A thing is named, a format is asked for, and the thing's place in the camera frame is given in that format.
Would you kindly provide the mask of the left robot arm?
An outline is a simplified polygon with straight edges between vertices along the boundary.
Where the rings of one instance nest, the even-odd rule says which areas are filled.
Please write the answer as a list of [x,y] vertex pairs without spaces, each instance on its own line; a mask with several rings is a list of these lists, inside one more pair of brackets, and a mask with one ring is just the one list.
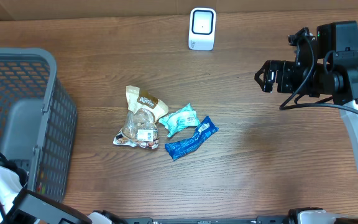
[[123,223],[113,213],[85,215],[74,208],[26,189],[28,173],[0,152],[0,223]]

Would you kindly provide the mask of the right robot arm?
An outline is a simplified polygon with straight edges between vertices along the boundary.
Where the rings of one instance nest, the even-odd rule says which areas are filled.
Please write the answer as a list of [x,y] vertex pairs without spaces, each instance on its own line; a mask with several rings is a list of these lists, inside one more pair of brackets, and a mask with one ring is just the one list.
[[[358,173],[358,26],[356,21],[307,27],[289,35],[295,61],[268,60],[255,73],[262,91],[289,97],[280,110],[335,108],[349,134]],[[295,208],[281,223],[358,223],[358,218],[330,213],[322,208]]]

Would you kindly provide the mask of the blue snack wrapper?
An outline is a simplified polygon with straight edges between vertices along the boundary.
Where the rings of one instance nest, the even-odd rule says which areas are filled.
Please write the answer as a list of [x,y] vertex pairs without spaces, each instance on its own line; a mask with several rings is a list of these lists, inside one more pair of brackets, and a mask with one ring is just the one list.
[[165,150],[176,161],[177,159],[195,152],[209,137],[216,133],[219,128],[206,116],[195,128],[191,138],[165,144]]

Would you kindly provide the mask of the teal white snack packet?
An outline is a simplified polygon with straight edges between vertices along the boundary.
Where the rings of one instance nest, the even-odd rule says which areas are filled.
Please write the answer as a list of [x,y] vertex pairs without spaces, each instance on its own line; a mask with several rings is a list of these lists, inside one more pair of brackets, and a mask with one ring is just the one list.
[[200,121],[196,111],[192,108],[191,104],[188,103],[182,109],[160,118],[159,123],[168,130],[167,137],[171,138],[187,127],[197,127]]

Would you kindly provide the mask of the beige cookie snack bag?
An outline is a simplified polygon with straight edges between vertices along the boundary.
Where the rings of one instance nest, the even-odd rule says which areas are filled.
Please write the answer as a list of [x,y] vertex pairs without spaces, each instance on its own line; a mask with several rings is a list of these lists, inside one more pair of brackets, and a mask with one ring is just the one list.
[[128,113],[126,121],[115,135],[117,146],[156,149],[159,145],[157,121],[168,113],[168,106],[147,90],[126,86]]

